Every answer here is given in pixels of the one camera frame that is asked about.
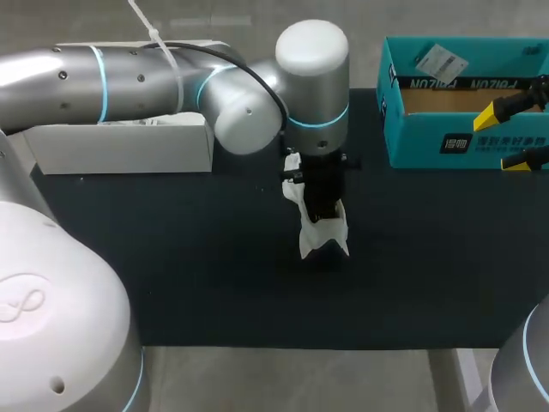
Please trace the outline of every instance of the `black work surface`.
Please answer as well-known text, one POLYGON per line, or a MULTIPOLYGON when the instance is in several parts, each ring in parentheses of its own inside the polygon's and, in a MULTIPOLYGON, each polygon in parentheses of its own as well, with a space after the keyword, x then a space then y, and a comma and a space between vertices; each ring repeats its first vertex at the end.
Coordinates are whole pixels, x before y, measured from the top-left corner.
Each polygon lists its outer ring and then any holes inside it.
POLYGON ((275 144, 217 145, 211 175, 33 178, 120 275, 146 345, 499 347, 549 292, 549 175, 395 170, 373 90, 349 118, 350 258, 301 261, 275 144))

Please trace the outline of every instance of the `teal cardboard box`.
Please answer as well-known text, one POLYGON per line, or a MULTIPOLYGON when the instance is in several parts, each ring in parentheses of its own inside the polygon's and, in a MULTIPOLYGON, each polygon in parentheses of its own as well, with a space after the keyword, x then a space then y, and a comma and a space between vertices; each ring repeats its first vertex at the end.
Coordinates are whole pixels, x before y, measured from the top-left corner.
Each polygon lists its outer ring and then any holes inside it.
POLYGON ((528 89, 542 74, 549 74, 548 39, 385 39, 377 105, 391 166, 499 169, 502 157, 549 144, 547 110, 473 131, 474 119, 492 100, 528 89), (426 67, 420 65, 434 48, 450 54, 430 75, 418 67, 426 67), (454 80, 436 79, 451 78, 443 71, 457 62, 465 63, 454 67, 461 71, 454 80))

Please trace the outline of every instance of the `white cloth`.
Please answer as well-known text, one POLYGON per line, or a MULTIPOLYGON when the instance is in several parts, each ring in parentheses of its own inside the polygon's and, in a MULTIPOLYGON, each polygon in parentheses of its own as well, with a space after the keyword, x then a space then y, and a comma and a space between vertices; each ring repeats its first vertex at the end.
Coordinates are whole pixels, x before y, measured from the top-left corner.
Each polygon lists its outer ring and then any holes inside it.
MULTIPOLYGON (((301 157, 299 153, 292 153, 286 157, 284 162, 284 170, 294 170, 299 168, 301 157)), ((303 194, 305 191, 305 183, 294 184, 288 180, 282 182, 282 192, 284 197, 296 203, 301 213, 301 233, 299 234, 299 249, 301 258, 305 259, 314 249, 321 248, 329 240, 335 240, 343 251, 349 255, 347 248, 347 217, 345 208, 341 200, 337 201, 336 207, 338 217, 334 219, 321 219, 313 223, 309 219, 307 208, 303 194)))

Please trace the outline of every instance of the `cardboard inner flap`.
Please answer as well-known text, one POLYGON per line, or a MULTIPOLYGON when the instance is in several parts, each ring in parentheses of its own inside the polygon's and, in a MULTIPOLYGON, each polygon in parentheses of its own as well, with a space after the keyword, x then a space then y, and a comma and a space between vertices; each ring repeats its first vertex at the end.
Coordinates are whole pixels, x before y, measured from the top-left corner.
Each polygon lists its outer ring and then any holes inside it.
MULTIPOLYGON (((482 112, 492 100, 520 93, 507 88, 478 90, 433 90, 424 88, 401 89, 406 114, 419 112, 482 112)), ((529 112, 541 112, 534 107, 529 112)))

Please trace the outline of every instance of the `white box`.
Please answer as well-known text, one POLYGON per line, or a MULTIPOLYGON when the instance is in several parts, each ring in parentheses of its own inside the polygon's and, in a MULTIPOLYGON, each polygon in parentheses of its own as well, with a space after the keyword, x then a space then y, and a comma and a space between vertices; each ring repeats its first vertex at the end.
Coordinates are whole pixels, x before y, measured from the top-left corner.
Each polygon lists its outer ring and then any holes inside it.
POLYGON ((211 172, 214 133, 197 113, 23 132, 43 174, 211 172))

